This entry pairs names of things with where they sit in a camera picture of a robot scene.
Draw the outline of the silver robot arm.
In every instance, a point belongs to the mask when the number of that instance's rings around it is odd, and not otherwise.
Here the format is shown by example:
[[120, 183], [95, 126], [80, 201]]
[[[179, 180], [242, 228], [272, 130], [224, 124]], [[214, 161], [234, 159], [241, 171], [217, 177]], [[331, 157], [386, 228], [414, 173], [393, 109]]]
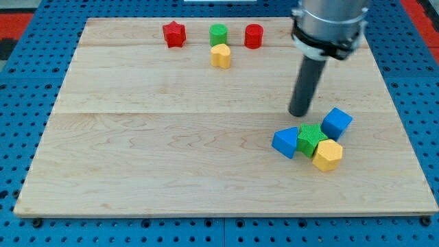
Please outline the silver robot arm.
[[312, 60], [347, 59], [363, 38], [369, 5], [369, 0], [300, 0], [291, 10], [295, 46]]

